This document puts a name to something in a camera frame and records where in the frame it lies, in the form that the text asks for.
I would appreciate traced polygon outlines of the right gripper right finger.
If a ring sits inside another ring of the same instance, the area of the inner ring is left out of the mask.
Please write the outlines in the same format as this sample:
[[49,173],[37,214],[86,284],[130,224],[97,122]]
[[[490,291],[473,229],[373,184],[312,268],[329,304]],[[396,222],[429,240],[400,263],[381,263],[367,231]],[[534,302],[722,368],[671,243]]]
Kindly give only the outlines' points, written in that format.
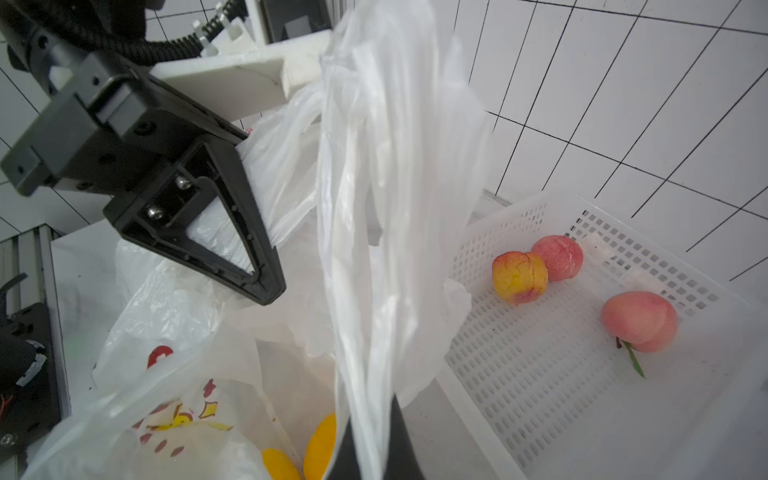
[[424,480],[397,397],[392,399],[384,480]]

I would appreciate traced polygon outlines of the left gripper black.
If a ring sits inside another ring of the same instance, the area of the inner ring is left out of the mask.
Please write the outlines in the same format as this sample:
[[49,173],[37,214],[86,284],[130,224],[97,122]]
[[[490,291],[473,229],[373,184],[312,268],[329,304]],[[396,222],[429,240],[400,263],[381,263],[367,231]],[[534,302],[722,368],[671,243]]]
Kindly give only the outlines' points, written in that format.
[[236,147],[242,130],[144,67],[94,52],[1,161],[16,191],[115,195],[120,236],[260,304],[286,289]]

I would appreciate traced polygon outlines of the white basket perforated plastic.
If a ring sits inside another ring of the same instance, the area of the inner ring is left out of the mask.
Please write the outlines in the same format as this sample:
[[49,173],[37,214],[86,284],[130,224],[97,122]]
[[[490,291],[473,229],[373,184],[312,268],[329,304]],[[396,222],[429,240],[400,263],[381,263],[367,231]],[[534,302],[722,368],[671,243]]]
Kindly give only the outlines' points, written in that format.
[[[499,255],[546,235],[576,240],[580,273],[512,306]],[[540,193],[470,224],[451,276],[471,311],[438,383],[496,479],[694,479],[767,375],[767,309],[715,282],[588,200]],[[629,354],[604,303],[649,291],[675,308],[673,344]]]

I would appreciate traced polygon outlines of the white printed plastic bag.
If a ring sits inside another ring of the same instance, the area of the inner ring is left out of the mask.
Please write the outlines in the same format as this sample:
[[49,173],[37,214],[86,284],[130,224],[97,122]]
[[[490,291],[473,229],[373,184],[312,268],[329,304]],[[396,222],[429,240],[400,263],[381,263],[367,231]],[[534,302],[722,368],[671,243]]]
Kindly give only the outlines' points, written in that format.
[[472,305],[451,276],[490,167],[460,41],[430,1],[347,12],[320,74],[238,147],[287,287],[247,305],[168,260],[96,364],[97,399],[60,423],[29,479],[266,479],[328,415],[383,479],[392,399],[437,376]]

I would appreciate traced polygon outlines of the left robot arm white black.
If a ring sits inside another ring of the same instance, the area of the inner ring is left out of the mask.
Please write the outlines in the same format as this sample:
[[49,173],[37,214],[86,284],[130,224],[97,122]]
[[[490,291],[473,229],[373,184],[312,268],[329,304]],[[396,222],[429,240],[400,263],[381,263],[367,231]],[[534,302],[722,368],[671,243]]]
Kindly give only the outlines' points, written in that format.
[[4,156],[15,190],[109,197],[119,235],[267,305],[286,288],[237,152],[244,131],[150,73],[202,37],[146,39],[147,1],[5,1],[15,67],[49,104]]

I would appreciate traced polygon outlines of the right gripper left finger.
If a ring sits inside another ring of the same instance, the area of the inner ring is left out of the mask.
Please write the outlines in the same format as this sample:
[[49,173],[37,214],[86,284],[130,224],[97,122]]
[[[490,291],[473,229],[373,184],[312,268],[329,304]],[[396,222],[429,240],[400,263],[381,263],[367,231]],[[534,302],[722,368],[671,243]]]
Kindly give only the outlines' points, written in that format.
[[325,480],[360,480],[360,470],[354,444],[351,422],[348,421],[344,436],[337,448],[334,460],[328,467]]

